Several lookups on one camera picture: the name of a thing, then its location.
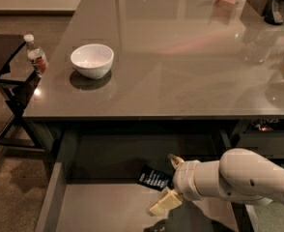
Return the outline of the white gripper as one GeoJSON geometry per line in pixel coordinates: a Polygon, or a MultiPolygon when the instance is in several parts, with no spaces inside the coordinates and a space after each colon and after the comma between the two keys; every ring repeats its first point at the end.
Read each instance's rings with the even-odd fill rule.
{"type": "Polygon", "coordinates": [[[158,199],[147,209],[147,214],[151,217],[160,216],[166,211],[181,206],[183,199],[187,201],[202,199],[194,181],[194,170],[200,161],[184,161],[173,154],[169,154],[168,158],[175,169],[173,176],[174,189],[165,188],[159,194],[158,199]]]}

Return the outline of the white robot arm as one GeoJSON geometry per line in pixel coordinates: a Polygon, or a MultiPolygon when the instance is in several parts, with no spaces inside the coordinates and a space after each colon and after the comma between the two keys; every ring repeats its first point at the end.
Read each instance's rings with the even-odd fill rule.
{"type": "Polygon", "coordinates": [[[201,162],[169,157],[175,169],[172,188],[165,188],[158,200],[148,209],[159,216],[187,201],[220,200],[267,205],[272,201],[284,205],[284,168],[261,155],[234,148],[219,160],[201,162]]]}

